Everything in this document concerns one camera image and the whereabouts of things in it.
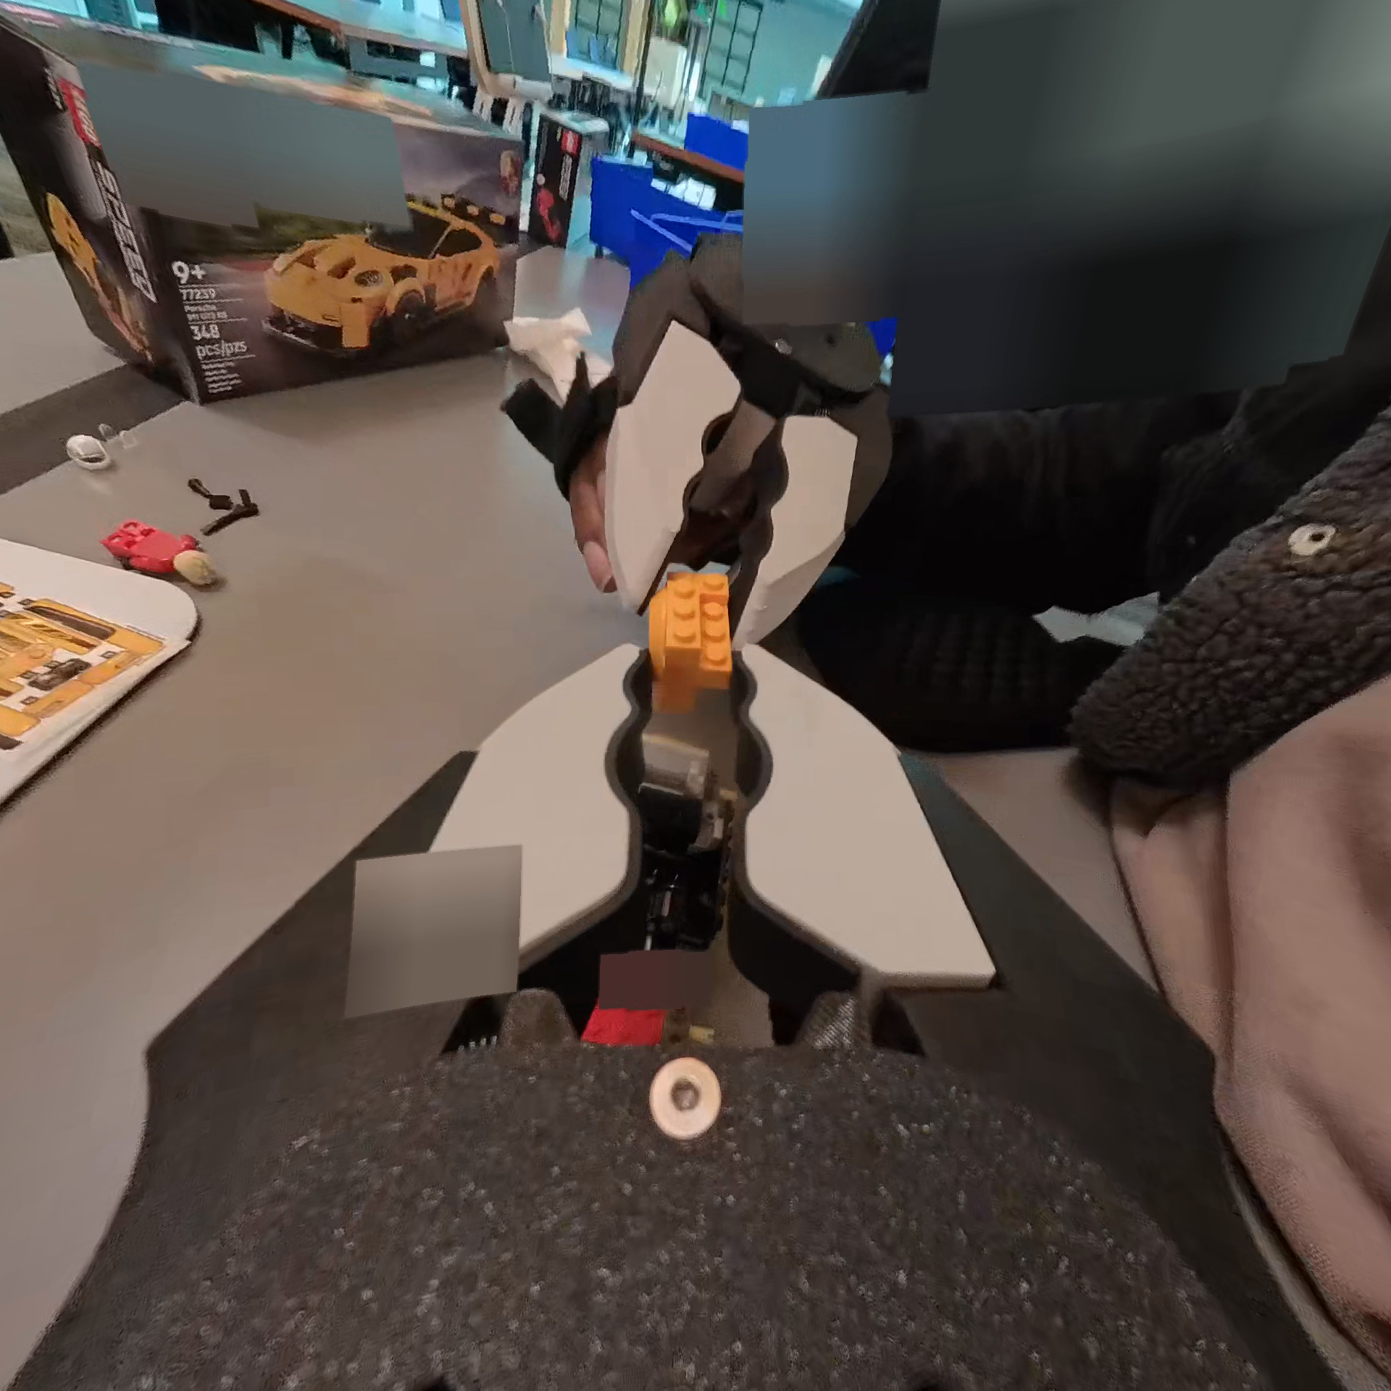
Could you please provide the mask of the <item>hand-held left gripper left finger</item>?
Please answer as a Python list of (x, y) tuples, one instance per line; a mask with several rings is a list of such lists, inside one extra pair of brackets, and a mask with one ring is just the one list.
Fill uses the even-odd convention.
[(636, 889), (639, 848), (617, 750), (646, 655), (621, 644), (535, 695), (482, 743), (432, 841), (520, 849), (518, 960), (535, 963)]

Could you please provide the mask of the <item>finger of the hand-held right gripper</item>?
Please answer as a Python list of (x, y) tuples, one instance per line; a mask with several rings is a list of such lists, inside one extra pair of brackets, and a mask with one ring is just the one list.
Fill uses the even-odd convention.
[(670, 323), (604, 445), (602, 538), (616, 594), (632, 614), (649, 602), (707, 468), (707, 435), (742, 404), (737, 376), (704, 336)]
[(788, 417), (742, 538), (742, 642), (758, 644), (809, 594), (841, 545), (856, 437), (826, 415)]

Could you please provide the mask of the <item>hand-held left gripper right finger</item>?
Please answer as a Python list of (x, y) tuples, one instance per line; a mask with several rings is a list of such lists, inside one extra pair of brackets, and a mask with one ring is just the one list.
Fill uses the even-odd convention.
[(997, 967), (897, 748), (761, 649), (737, 659), (730, 954), (771, 1000), (980, 990)]

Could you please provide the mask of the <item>partly built brick car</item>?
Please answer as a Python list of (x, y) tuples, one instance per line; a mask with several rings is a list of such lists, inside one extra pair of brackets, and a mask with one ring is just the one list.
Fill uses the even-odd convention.
[(583, 944), (596, 952), (588, 1045), (758, 1043), (766, 1003), (727, 939), (738, 801), (713, 755), (672, 733), (639, 738), (637, 881)]

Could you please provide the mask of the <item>orange toy brick assembly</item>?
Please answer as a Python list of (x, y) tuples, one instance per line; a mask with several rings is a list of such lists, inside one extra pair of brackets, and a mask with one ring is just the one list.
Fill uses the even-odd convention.
[(685, 713), (704, 692), (728, 692), (733, 647), (722, 569), (667, 573), (649, 602), (649, 662), (657, 713)]

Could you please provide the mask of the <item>grey desk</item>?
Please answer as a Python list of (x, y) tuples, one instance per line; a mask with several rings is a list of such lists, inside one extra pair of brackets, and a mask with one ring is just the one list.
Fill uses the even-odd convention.
[(107, 473), (3, 493), (3, 540), (99, 563), (185, 487), (260, 516), (210, 549), (198, 632), (3, 809), (3, 1386), (101, 1242), (145, 1050), (366, 834), (531, 695), (634, 636), (588, 583), (510, 352), (132, 427)]

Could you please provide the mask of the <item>person's right hand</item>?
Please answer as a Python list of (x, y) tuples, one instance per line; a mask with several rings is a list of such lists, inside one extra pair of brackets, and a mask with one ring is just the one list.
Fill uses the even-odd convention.
[(528, 379), (501, 405), (520, 435), (549, 463), (586, 573), (602, 594), (616, 591), (604, 531), (604, 478), (617, 395), (612, 379), (594, 376), (588, 354), (581, 352), (563, 402), (551, 399), (538, 379)]

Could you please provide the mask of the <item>crumpled white paper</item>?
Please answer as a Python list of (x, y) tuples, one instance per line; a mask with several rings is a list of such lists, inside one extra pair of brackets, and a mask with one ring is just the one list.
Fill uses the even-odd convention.
[(531, 364), (543, 391), (559, 405), (566, 402), (579, 366), (589, 386), (612, 372), (611, 361), (589, 343), (591, 323), (579, 306), (558, 318), (511, 318), (503, 331), (510, 351)]

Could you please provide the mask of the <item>black toy set box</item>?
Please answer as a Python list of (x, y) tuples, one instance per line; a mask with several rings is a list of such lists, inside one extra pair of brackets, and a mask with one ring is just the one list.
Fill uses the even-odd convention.
[(588, 192), (591, 162), (596, 154), (606, 152), (607, 142), (609, 127), (601, 116), (538, 111), (526, 202), (526, 233), (535, 243), (556, 250), (573, 245), (578, 198)]

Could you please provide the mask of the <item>yellow car toy set box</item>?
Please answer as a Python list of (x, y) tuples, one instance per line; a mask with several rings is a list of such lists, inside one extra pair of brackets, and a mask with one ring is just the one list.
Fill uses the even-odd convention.
[(3, 5), (3, 142), (86, 324), (197, 402), (506, 343), (526, 149), (323, 63)]

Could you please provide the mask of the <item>small black toy pieces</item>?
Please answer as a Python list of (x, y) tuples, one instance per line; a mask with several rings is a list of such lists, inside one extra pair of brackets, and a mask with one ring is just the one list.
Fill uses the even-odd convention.
[(200, 497), (213, 513), (213, 518), (198, 531), (202, 538), (212, 536), (240, 520), (260, 516), (260, 508), (246, 488), (238, 488), (235, 495), (213, 492), (197, 477), (189, 477), (185, 487)]

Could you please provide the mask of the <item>person's black fleece jacket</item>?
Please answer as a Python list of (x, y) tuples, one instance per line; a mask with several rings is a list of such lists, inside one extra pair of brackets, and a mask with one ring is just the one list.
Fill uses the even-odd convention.
[(1389, 670), (1389, 410), (1237, 536), (1078, 700), (1069, 743), (1164, 788), (1223, 781)]

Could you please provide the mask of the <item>white tray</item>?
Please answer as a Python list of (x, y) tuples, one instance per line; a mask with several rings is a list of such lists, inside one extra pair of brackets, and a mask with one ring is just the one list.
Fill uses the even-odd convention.
[(6, 805), (140, 684), (182, 655), (197, 632), (198, 614), (193, 599), (164, 579), (15, 541), (1, 543), (1, 583), (10, 583), (25, 596), (56, 599), (87, 614), (152, 634), (170, 646), (170, 654), (157, 657), (152, 667), (116, 679), (109, 687), (109, 697), (97, 710), (89, 713), (71, 710), (63, 715), (54, 735), (43, 740), (39, 747), (28, 747), (10, 755), (1, 752), (1, 801)]

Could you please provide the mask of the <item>red brick with wheel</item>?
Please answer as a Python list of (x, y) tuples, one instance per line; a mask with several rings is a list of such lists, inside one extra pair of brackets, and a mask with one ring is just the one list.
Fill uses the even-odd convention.
[(174, 533), (129, 518), (101, 538), (102, 549), (122, 568), (193, 588), (215, 588), (222, 576), (192, 533)]

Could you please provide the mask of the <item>orange sticker sheet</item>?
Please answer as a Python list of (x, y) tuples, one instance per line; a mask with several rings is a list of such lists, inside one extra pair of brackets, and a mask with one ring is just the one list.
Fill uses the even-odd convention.
[(1, 752), (39, 747), (63, 715), (92, 713), (116, 679), (169, 654), (160, 637), (1, 583)]

